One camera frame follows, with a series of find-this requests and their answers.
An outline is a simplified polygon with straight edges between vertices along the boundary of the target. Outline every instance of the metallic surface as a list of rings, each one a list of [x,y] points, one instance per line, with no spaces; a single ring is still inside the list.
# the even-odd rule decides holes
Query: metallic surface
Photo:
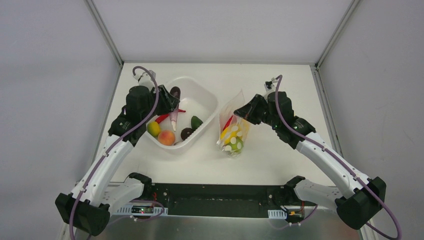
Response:
[[[110,223],[120,216],[113,216]],[[92,240],[359,240],[358,232],[346,226],[336,214],[318,209],[300,227],[284,230],[286,221],[265,218],[164,216],[147,222],[123,218],[109,225]],[[78,232],[78,240],[87,235]]]

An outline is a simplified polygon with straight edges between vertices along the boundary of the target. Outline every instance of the red pepper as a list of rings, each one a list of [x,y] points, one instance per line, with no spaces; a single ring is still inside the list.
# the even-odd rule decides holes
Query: red pepper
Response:
[[[226,121],[226,124],[224,125],[224,128],[222,129],[222,131],[224,131],[226,128],[228,128],[228,126],[230,125],[231,121],[233,120],[234,115],[232,115],[228,121]]]
[[[178,112],[179,112],[179,113],[185,113],[185,112],[186,112],[186,110],[178,109]],[[169,116],[170,116],[170,114],[169,114],[169,113],[164,114],[164,115],[160,115],[160,116],[158,116],[158,117],[156,118],[155,122],[156,122],[156,123],[158,123],[158,124],[160,124],[163,120],[167,119]]]

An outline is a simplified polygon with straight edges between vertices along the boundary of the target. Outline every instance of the white wall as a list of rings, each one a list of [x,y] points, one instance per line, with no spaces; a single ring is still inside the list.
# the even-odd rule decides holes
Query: white wall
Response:
[[[0,239],[56,239],[119,67],[84,1],[2,1]]]
[[[315,63],[351,0],[95,0],[122,59]]]
[[[422,239],[424,1],[366,0],[321,68],[346,159],[387,183],[403,239]],[[376,225],[395,236],[386,213]]]

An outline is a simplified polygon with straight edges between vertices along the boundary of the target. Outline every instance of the white tray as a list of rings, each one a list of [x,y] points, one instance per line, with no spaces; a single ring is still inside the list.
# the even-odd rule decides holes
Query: white tray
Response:
[[[166,150],[171,154],[182,154],[187,151],[193,143],[204,132],[206,127],[211,123],[212,119],[217,115],[219,110],[219,102],[217,96],[211,93],[208,89],[201,86],[196,80],[191,77],[182,76],[171,80],[165,84],[166,89],[169,91],[172,87],[177,86],[181,90],[179,109],[186,110],[187,112],[179,112],[176,124],[175,142],[181,142],[177,145],[166,146],[158,142],[152,135],[147,134],[148,137],[155,142],[161,149]],[[197,116],[203,121],[203,124],[196,129],[186,140],[181,139],[181,130],[191,128],[192,116]],[[173,131],[169,117],[163,120],[160,124],[160,129]]]

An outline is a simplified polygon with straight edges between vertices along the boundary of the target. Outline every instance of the purple hose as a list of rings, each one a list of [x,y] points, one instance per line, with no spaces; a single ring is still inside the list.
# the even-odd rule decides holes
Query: purple hose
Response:
[[[332,156],[340,165],[342,165],[353,177],[356,177],[356,173],[351,170],[339,157],[337,157],[337,155],[335,155],[333,152],[331,152],[330,150],[328,150],[328,148],[324,148],[323,145],[321,145],[319,142],[310,139],[309,137],[302,135],[300,133],[298,133],[297,131],[295,131],[294,129],[292,129],[286,122],[286,120],[284,120],[283,115],[281,114],[281,110],[280,107],[278,105],[278,89],[280,87],[280,83],[281,80],[283,79],[282,75],[279,75],[277,78],[278,83],[277,86],[275,88],[275,107],[277,108],[277,112],[279,115],[279,118],[281,119],[282,123],[285,125],[285,127],[290,130],[290,132],[294,133],[295,135],[305,139],[308,142],[311,142],[313,144],[315,144],[316,146],[318,146],[321,149],[325,149],[325,152],[327,152],[328,154],[330,154],[330,156]],[[377,228],[375,228],[374,226],[372,226],[371,224],[369,224],[368,222],[366,223],[366,225],[368,227],[370,227],[371,229],[373,229],[374,231],[376,231],[377,233],[379,233],[380,235],[382,235],[383,237],[390,239],[390,240],[400,240],[402,238],[402,229],[401,226],[398,222],[398,220],[396,219],[395,215],[393,214],[393,212],[389,209],[389,207],[365,184],[364,181],[362,181],[359,177],[356,178],[356,180],[372,195],[372,197],[375,198],[375,200],[377,200],[377,202],[379,204],[381,204],[381,206],[387,211],[388,215],[391,217],[391,219],[393,220],[393,223],[396,227],[396,231],[397,231],[397,237],[391,237],[388,236],[384,233],[382,233],[380,230],[378,230]]]
[[[135,125],[133,128],[131,128],[130,130],[128,130],[126,133],[124,133],[122,136],[120,136],[116,141],[114,141],[110,147],[106,150],[106,155],[108,155],[108,153],[122,140],[124,139],[128,134],[132,133],[134,130],[138,129],[141,125],[143,125],[145,122],[147,122],[147,120],[152,116],[153,112],[156,109],[156,106],[158,105],[159,102],[159,88],[158,88],[158,84],[156,83],[155,77],[150,73],[149,70],[147,70],[146,68],[142,67],[142,66],[135,66],[132,69],[132,72],[135,73],[136,69],[142,69],[144,70],[151,78],[151,80],[153,81],[154,84],[154,90],[156,91],[156,96],[154,99],[154,104],[153,107],[151,108],[150,112],[147,114],[147,116],[141,120],[140,123],[138,123],[137,125]],[[85,183],[82,185],[82,188],[85,189],[87,187],[87,185],[89,184],[90,180],[92,179],[94,173],[96,172],[96,170],[99,168],[100,164],[103,162],[103,160],[105,159],[105,156],[103,155],[100,160],[96,163],[96,165],[94,166],[94,168],[92,169],[92,171],[90,172],[90,174],[88,175],[87,179],[85,180]],[[80,191],[78,196],[75,199],[75,203],[72,206],[72,210],[70,211],[70,216],[69,216],[69,234],[70,234],[70,239],[71,240],[75,240],[75,235],[74,235],[74,216],[75,216],[75,209],[77,208],[77,204],[81,199],[81,196],[83,195],[83,191]]]
[[[302,221],[300,221],[300,222],[298,222],[298,224],[302,224],[304,221],[306,221],[307,219],[309,219],[314,213],[315,213],[315,211],[317,210],[317,208],[318,208],[318,205],[315,205],[315,207],[313,208],[313,210],[310,212],[310,214],[307,216],[307,217],[305,217]],[[274,225],[272,225],[271,224],[271,222],[270,222],[270,220],[268,219],[268,223],[269,223],[269,225],[271,225],[271,228],[273,228],[273,229],[275,229],[275,230],[283,230],[283,229],[285,229],[285,228],[287,228],[287,227],[289,227],[290,225],[289,224],[287,224],[287,225],[285,225],[285,226],[283,226],[283,227],[276,227],[276,226],[274,226]]]

